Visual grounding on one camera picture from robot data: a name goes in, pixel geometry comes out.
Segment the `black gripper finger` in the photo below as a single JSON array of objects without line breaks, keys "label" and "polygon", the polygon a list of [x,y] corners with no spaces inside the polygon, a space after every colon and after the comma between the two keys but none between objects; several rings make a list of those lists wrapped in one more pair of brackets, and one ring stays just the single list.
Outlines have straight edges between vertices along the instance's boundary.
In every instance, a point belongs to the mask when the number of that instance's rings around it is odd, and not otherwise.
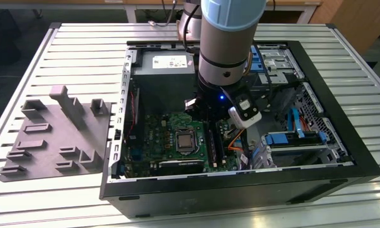
[{"label": "black gripper finger", "polygon": [[192,117],[198,117],[198,106],[197,106],[197,98],[186,99],[184,101],[184,112]]}]

